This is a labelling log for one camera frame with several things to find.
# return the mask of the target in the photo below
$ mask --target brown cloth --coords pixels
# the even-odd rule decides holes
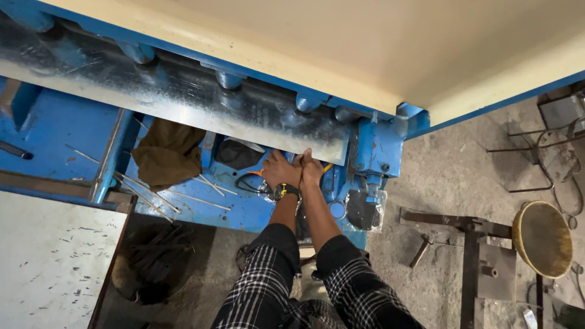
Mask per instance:
[[[201,148],[206,131],[155,118],[146,136],[132,150],[138,178],[157,192],[201,173]]]

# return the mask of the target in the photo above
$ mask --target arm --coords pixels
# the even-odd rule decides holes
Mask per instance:
[[[264,161],[270,187],[298,186],[300,164],[293,167],[275,151]],[[268,226],[246,251],[246,268],[220,308],[212,328],[277,328],[299,273],[299,251],[294,236],[297,197],[287,194],[277,202]]]
[[[317,271],[327,294],[348,328],[423,328],[396,293],[371,269],[367,253],[339,229],[319,181],[323,167],[308,149],[302,158],[301,194],[317,253]]]

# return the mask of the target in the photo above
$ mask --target white metal sheet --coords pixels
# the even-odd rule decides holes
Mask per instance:
[[[0,191],[0,327],[87,328],[126,214]]]

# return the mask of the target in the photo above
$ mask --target clear plastic bag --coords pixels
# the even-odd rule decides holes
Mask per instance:
[[[344,225],[343,229],[381,233],[387,197],[386,191],[380,190],[376,202],[369,203],[366,191],[350,190],[345,197],[346,218],[349,224]]]

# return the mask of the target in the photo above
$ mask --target person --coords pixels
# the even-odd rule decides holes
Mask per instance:
[[[300,191],[316,252],[312,277],[322,281],[329,299],[288,298],[293,277],[301,273],[294,234],[298,197],[279,192],[270,221],[248,246],[245,268],[212,328],[423,328],[374,273],[367,252],[342,234],[319,188],[323,167],[311,149],[293,164],[275,150],[263,166],[273,190]]]

